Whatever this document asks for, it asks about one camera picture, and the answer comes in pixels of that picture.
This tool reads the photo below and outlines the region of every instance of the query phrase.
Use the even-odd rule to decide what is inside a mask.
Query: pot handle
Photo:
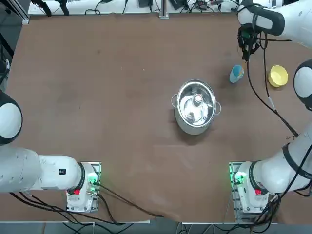
[[[175,105],[174,105],[174,102],[173,102],[173,99],[174,99],[174,96],[177,96],[177,94],[173,94],[172,97],[171,97],[171,105],[175,108],[177,108]]]
[[[215,116],[218,116],[220,113],[221,113],[221,104],[220,104],[220,102],[218,102],[218,101],[216,101],[215,102],[216,104],[218,104],[219,105],[219,108],[220,108],[220,111],[217,113],[217,114],[215,114]]]

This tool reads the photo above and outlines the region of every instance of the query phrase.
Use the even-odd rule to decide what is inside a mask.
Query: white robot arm
[[[243,29],[264,32],[291,39],[312,47],[312,5],[310,0],[243,0],[238,20]],[[312,59],[296,70],[293,86],[307,109],[312,110]],[[236,173],[241,205],[245,213],[261,213],[268,203],[268,194],[283,193],[312,145],[312,124],[293,142],[282,147],[274,156],[257,162],[244,162]],[[301,189],[312,180],[312,153],[289,191]]]
[[[67,156],[38,155],[8,145],[20,133],[22,113],[18,104],[0,91],[0,193],[30,190],[66,190],[67,209],[98,210],[99,170],[91,163]]]

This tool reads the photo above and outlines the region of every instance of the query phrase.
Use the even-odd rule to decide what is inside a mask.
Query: small cup
[[[230,82],[236,83],[244,75],[244,68],[241,65],[235,65],[230,74]]]

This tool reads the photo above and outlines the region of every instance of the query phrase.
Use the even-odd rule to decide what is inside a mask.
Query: brown tabletop
[[[230,161],[272,156],[291,133],[252,93],[247,77],[230,84],[241,64],[235,15],[70,16],[36,18],[23,26],[7,93],[21,106],[15,146],[38,154],[101,161],[102,182],[145,209],[184,222],[224,219]],[[296,97],[293,74],[312,57],[292,42],[271,42],[267,66],[282,65],[290,80],[270,89],[280,114],[299,132],[309,113]],[[265,97],[262,51],[251,58],[251,79]],[[222,112],[200,136],[175,122],[171,96],[192,78],[210,84]],[[36,192],[65,206],[64,192]],[[109,197],[117,220],[150,216]],[[2,221],[64,220],[1,195]],[[311,224],[310,198],[289,193],[278,222]],[[103,205],[98,217],[108,219]]]

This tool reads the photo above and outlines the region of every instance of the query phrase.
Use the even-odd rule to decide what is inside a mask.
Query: red label
[[[256,194],[256,195],[261,195],[261,190],[256,189],[256,190],[255,190],[255,194]]]

